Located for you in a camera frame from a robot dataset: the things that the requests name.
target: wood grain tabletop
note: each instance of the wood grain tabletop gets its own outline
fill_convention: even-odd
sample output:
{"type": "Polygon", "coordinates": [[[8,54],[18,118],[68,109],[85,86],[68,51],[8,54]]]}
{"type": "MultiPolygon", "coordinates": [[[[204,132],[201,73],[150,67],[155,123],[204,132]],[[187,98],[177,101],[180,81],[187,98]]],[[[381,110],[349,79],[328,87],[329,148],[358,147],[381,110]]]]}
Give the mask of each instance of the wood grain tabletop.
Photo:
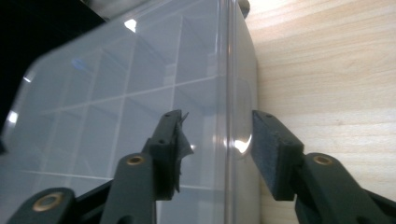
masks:
{"type": "MultiPolygon", "coordinates": [[[[396,1],[250,0],[259,108],[396,200],[396,1]]],[[[262,184],[262,223],[298,223],[262,184]]]]}

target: plastic storage box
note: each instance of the plastic storage box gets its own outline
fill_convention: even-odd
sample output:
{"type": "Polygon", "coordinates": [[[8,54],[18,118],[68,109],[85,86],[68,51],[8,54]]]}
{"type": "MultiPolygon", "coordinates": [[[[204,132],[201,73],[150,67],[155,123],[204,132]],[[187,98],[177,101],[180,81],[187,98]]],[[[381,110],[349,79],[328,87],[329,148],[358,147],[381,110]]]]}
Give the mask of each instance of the plastic storage box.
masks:
{"type": "Polygon", "coordinates": [[[194,154],[158,223],[259,223],[249,155],[256,59],[233,1],[157,1],[127,11],[36,61],[2,132],[0,222],[42,189],[78,195],[140,152],[160,116],[189,112],[194,154]]]}

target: brass grommet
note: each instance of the brass grommet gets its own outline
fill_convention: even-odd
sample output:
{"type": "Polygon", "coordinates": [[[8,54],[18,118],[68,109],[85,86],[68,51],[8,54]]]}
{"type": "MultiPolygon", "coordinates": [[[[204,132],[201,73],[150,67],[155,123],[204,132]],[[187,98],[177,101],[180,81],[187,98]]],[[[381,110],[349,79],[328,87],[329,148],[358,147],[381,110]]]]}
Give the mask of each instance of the brass grommet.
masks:
{"type": "Polygon", "coordinates": [[[128,165],[138,165],[140,163],[143,163],[144,161],[145,161],[145,159],[143,159],[143,157],[135,156],[135,157],[129,158],[126,163],[128,163],[128,165]]]}
{"type": "Polygon", "coordinates": [[[61,192],[54,192],[47,194],[46,196],[40,198],[33,204],[33,210],[37,212],[44,212],[56,207],[61,203],[64,194],[61,192]]]}
{"type": "Polygon", "coordinates": [[[331,165],[332,159],[324,156],[316,156],[314,157],[314,161],[320,165],[331,165]]]}

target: black clamp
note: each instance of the black clamp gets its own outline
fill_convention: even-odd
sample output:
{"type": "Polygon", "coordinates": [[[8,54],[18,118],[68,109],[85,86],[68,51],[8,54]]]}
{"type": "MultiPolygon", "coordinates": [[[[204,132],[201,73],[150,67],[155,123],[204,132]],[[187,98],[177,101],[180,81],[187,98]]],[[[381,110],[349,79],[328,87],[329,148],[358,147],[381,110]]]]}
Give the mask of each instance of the black clamp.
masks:
{"type": "Polygon", "coordinates": [[[305,155],[277,118],[253,111],[251,155],[277,201],[293,201],[302,224],[396,223],[396,202],[362,189],[336,158],[305,155]]]}
{"type": "Polygon", "coordinates": [[[66,188],[43,190],[26,202],[8,224],[156,223],[155,201],[179,191],[181,160],[192,153],[181,130],[181,110],[164,114],[141,153],[119,161],[114,179],[75,198],[66,188]]]}

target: clear plastic box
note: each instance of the clear plastic box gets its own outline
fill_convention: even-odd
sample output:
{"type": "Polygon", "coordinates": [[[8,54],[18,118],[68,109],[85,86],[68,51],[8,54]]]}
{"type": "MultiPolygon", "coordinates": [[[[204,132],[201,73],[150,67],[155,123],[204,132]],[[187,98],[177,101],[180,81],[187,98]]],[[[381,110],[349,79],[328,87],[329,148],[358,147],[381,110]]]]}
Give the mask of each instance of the clear plastic box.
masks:
{"type": "Polygon", "coordinates": [[[0,222],[42,189],[78,195],[140,152],[160,116],[189,112],[194,154],[158,223],[259,223],[249,155],[256,59],[233,1],[157,1],[37,60],[2,132],[0,222]]]}

